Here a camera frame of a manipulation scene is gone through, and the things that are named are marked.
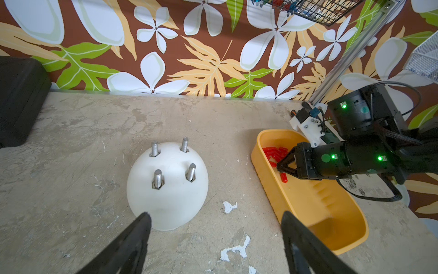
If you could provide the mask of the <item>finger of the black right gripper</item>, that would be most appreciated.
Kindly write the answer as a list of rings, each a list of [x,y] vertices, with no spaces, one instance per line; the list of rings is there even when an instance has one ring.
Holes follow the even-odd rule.
[[[297,169],[291,168],[291,167],[289,167],[288,165],[280,165],[280,164],[277,164],[277,170],[278,170],[280,173],[285,173],[285,174],[291,175],[291,176],[293,176],[293,177],[295,177],[295,178],[298,177]]]
[[[296,168],[291,167],[290,165],[295,162],[295,148],[292,148],[291,151],[277,163],[278,171],[296,171]]]

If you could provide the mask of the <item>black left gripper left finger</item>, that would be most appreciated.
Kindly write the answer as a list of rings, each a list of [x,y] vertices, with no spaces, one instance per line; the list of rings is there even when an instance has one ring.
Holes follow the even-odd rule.
[[[141,274],[147,256],[152,220],[141,213],[80,274]]]

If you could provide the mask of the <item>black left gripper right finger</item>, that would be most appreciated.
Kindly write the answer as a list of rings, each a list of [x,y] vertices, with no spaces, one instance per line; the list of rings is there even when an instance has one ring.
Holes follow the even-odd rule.
[[[291,274],[354,274],[291,212],[281,220],[285,255]]]

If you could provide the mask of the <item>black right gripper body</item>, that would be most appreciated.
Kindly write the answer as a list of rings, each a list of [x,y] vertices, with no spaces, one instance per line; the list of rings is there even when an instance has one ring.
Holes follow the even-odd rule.
[[[338,142],[312,148],[302,142],[294,147],[296,173],[299,179],[336,179],[349,175],[346,143]]]

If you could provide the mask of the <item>white dome screw fixture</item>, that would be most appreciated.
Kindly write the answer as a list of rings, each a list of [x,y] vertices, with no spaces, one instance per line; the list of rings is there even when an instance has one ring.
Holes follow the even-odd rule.
[[[135,216],[148,213],[152,229],[171,231],[191,221],[205,203],[209,176],[202,157],[191,147],[180,151],[182,141],[159,143],[160,154],[150,157],[151,147],[133,164],[127,180],[127,200]],[[186,180],[189,165],[196,165],[196,179]],[[164,186],[152,188],[155,170],[160,169]]]

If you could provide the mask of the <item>red screw protection sleeve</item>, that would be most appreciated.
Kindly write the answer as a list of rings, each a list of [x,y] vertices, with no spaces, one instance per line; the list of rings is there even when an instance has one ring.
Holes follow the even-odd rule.
[[[287,174],[286,174],[286,173],[281,172],[281,173],[280,173],[280,177],[281,177],[281,181],[282,181],[283,183],[287,183],[287,182],[288,182],[288,178],[287,178]]]

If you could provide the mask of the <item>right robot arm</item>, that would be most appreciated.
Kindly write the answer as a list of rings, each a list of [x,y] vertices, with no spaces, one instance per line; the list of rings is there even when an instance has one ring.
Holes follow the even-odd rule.
[[[393,193],[389,201],[399,201],[402,195],[391,177],[403,184],[411,174],[438,170],[438,120],[409,129],[388,89],[388,81],[378,82],[330,101],[341,141],[299,143],[277,170],[302,180],[338,183],[354,175],[376,174]]]

